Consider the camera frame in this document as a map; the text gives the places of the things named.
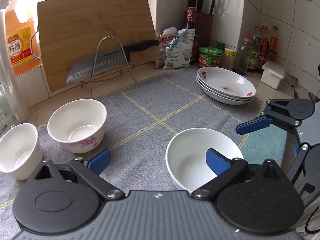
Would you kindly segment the white floral bowl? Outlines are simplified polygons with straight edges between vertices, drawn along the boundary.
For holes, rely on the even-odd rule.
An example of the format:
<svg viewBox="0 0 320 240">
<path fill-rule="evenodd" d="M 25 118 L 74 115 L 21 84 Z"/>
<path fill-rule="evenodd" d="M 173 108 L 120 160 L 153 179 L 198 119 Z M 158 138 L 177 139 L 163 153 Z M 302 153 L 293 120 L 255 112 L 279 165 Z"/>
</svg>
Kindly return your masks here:
<svg viewBox="0 0 320 240">
<path fill-rule="evenodd" d="M 216 177 L 206 163 L 206 152 L 210 148 L 228 159 L 244 157 L 240 148 L 229 137 L 212 129 L 186 129 L 170 140 L 165 162 L 178 190 L 192 193 Z"/>
</svg>

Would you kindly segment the white fruit plate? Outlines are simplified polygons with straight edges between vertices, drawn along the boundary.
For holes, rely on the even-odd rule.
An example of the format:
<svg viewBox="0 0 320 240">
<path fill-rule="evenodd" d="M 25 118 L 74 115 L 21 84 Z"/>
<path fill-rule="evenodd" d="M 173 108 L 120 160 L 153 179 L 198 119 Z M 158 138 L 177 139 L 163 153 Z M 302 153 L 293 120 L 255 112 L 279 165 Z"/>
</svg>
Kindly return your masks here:
<svg viewBox="0 0 320 240">
<path fill-rule="evenodd" d="M 233 98 L 231 96 L 227 96 L 227 95 L 224 95 L 224 94 L 221 94 L 219 92 L 215 92 L 213 91 L 212 89 L 208 88 L 201 80 L 199 77 L 196 78 L 196 81 L 197 83 L 202 87 L 202 89 L 204 89 L 205 91 L 211 93 L 211 94 L 214 94 L 215 96 L 219 96 L 221 98 L 225 98 L 225 99 L 228 99 L 228 100 L 233 100 L 233 101 L 240 101 L 240 102 L 250 102 L 250 101 L 253 101 L 254 97 L 251 97 L 249 99 L 240 99 L 240 98 Z"/>
<path fill-rule="evenodd" d="M 213 92 L 210 92 L 202 84 L 200 84 L 200 82 L 198 80 L 197 80 L 197 83 L 200 85 L 201 89 L 205 92 L 205 94 L 207 94 L 210 98 L 212 98 L 212 99 L 214 99 L 214 100 L 216 100 L 218 102 L 227 104 L 227 105 L 240 106 L 240 105 L 244 105 L 246 103 L 249 103 L 249 102 L 253 101 L 253 99 L 248 100 L 248 101 L 239 101 L 239 100 L 228 99 L 228 98 L 225 98 L 223 96 L 217 95 L 217 94 L 215 94 Z"/>
</svg>

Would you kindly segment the pink floral bowl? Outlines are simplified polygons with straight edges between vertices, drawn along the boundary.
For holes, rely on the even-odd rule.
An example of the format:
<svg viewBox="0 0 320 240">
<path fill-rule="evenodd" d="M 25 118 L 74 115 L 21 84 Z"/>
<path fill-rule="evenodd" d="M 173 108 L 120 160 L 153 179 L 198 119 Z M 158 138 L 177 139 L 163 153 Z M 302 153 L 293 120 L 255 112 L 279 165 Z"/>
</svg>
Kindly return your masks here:
<svg viewBox="0 0 320 240">
<path fill-rule="evenodd" d="M 58 108 L 47 132 L 66 151 L 82 154 L 95 149 L 105 135 L 106 107 L 98 100 L 79 99 Z"/>
</svg>

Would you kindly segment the white stained plate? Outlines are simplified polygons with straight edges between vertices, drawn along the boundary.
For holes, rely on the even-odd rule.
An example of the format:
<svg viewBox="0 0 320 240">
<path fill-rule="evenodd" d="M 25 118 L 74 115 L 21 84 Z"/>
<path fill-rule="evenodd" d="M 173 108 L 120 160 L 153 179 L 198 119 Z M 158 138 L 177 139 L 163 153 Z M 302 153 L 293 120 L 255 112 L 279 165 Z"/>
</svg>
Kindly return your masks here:
<svg viewBox="0 0 320 240">
<path fill-rule="evenodd" d="M 239 99 L 255 97 L 256 88 L 248 79 L 219 67 L 202 67 L 197 71 L 202 84 L 215 92 Z"/>
</svg>

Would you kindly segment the white plastic seasoning box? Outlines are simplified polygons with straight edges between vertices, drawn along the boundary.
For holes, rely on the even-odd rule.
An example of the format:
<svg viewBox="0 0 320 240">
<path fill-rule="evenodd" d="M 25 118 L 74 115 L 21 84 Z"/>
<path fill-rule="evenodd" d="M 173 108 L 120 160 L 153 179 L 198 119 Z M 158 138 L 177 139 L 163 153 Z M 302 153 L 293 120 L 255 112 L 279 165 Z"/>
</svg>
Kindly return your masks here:
<svg viewBox="0 0 320 240">
<path fill-rule="evenodd" d="M 285 78 L 285 69 L 273 61 L 267 61 L 262 65 L 263 74 L 261 82 L 277 90 L 281 80 Z"/>
</svg>

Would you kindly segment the grey blue checked dish mat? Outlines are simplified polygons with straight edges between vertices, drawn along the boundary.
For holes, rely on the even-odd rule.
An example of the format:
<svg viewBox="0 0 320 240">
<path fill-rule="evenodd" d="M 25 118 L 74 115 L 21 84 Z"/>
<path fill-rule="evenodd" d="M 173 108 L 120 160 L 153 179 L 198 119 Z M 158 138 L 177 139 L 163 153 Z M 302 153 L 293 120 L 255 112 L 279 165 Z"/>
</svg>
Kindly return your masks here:
<svg viewBox="0 0 320 240">
<path fill-rule="evenodd" d="M 281 163 L 287 133 L 276 126 L 239 135 L 236 126 L 263 109 L 260 99 L 231 106 L 204 94 L 196 82 L 197 69 L 183 68 L 133 85 L 102 98 L 107 109 L 105 136 L 85 159 L 110 150 L 111 163 L 102 177 L 127 192 L 174 190 L 165 163 L 170 140 L 189 128 L 208 128 L 229 137 L 253 164 L 265 159 Z"/>
</svg>

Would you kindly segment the red label sauce bottle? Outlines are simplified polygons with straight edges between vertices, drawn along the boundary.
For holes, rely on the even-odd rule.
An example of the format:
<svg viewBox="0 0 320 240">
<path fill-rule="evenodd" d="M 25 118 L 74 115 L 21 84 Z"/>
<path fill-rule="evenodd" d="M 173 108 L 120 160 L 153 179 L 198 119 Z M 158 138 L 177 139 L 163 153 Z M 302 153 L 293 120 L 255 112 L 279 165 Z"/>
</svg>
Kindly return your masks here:
<svg viewBox="0 0 320 240">
<path fill-rule="evenodd" d="M 262 25 L 261 27 L 261 46 L 260 46 L 260 54 L 258 58 L 258 64 L 256 67 L 256 71 L 259 73 L 263 72 L 262 65 L 266 62 L 267 55 L 268 55 L 268 48 L 269 48 L 269 41 L 270 37 L 268 34 L 268 27 L 265 25 Z"/>
</svg>

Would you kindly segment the yellow lid spice jar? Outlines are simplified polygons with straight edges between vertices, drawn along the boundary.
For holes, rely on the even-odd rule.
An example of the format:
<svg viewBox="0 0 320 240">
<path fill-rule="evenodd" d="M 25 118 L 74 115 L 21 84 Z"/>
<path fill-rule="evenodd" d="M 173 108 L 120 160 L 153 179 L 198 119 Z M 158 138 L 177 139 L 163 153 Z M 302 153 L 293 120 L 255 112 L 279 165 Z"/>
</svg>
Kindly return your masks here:
<svg viewBox="0 0 320 240">
<path fill-rule="evenodd" d="M 236 56 L 236 49 L 226 47 L 224 50 L 221 67 L 232 70 Z"/>
</svg>

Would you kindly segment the green label oil bottle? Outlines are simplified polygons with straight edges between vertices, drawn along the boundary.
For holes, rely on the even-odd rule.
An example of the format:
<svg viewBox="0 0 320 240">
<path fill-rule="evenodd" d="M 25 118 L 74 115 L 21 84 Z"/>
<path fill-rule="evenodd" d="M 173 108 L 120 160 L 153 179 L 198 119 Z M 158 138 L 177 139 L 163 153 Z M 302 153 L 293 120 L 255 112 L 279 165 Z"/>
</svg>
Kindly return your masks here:
<svg viewBox="0 0 320 240">
<path fill-rule="evenodd" d="M 256 25 L 255 26 L 255 33 L 253 36 L 253 42 L 251 45 L 251 58 L 249 60 L 248 71 L 254 72 L 258 65 L 259 55 L 260 55 L 260 46 L 262 42 L 262 35 L 261 35 L 261 27 Z"/>
</svg>

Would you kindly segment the green lid sauce jar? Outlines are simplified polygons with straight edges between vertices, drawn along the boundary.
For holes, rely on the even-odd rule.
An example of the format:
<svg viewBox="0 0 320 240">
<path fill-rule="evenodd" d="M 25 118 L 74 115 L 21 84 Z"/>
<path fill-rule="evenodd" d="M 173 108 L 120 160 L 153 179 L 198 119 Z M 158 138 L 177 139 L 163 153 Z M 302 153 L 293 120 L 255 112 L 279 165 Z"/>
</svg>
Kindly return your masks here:
<svg viewBox="0 0 320 240">
<path fill-rule="evenodd" d="M 199 67 L 221 67 L 223 50 L 212 47 L 199 48 Z"/>
</svg>

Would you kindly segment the small green lid jar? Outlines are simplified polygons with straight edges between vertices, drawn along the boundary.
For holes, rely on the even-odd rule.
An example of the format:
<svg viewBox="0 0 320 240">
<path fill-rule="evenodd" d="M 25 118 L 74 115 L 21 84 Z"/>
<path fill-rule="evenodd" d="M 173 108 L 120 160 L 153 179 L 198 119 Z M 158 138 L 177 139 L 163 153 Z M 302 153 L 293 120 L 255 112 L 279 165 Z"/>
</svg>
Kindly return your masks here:
<svg viewBox="0 0 320 240">
<path fill-rule="evenodd" d="M 217 49 L 219 49 L 219 50 L 224 51 L 224 50 L 225 50 L 225 46 L 226 46 L 226 44 L 223 43 L 223 42 L 217 42 L 217 43 L 216 43 L 216 47 L 217 47 Z"/>
</svg>

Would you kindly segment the white blue seasoning bag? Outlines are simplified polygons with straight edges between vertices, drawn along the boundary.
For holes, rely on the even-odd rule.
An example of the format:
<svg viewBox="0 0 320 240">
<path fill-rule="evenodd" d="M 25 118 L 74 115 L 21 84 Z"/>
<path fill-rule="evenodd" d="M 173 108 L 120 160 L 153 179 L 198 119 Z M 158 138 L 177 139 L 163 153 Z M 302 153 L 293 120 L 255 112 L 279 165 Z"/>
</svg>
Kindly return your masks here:
<svg viewBox="0 0 320 240">
<path fill-rule="evenodd" d="M 185 38 L 186 29 L 178 31 L 178 35 L 169 43 L 169 46 L 166 48 L 166 58 L 164 61 L 164 69 L 174 69 L 187 67 L 183 64 L 187 39 Z"/>
</svg>

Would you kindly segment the dark red knife block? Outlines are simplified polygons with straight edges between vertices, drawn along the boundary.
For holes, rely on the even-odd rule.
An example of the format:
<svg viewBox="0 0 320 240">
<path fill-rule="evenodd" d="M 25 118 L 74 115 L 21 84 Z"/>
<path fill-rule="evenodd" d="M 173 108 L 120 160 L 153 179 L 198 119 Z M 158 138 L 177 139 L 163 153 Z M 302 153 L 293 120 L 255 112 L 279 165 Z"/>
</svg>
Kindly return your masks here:
<svg viewBox="0 0 320 240">
<path fill-rule="evenodd" d="M 212 0 L 208 14 L 202 11 L 203 1 L 188 0 L 187 10 L 184 13 L 186 24 L 189 23 L 197 31 L 197 49 L 209 46 L 216 0 Z"/>
</svg>

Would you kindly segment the dark soy sauce bottle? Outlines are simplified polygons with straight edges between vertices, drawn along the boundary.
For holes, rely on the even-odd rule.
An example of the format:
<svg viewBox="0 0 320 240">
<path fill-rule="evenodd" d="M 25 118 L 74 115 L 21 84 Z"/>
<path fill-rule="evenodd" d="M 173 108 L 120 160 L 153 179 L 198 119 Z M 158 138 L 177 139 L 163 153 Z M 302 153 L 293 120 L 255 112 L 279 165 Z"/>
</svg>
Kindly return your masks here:
<svg viewBox="0 0 320 240">
<path fill-rule="evenodd" d="M 195 28 L 195 7 L 196 0 L 188 0 L 186 11 L 185 38 L 187 39 L 187 47 L 183 64 L 192 65 L 195 62 L 196 46 L 197 46 L 197 30 Z"/>
</svg>

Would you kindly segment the red white clipped bag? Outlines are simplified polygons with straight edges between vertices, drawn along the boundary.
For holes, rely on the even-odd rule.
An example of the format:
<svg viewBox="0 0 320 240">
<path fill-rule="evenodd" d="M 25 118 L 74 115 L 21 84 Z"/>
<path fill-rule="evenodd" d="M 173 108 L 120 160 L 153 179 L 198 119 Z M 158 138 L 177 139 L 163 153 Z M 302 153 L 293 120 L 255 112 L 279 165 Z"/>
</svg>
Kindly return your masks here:
<svg viewBox="0 0 320 240">
<path fill-rule="evenodd" d="M 175 27 L 167 28 L 161 33 L 159 33 L 158 31 L 156 32 L 156 36 L 159 40 L 159 59 L 156 60 L 156 69 L 164 66 L 164 61 L 166 58 L 166 48 L 177 35 L 178 30 Z"/>
</svg>

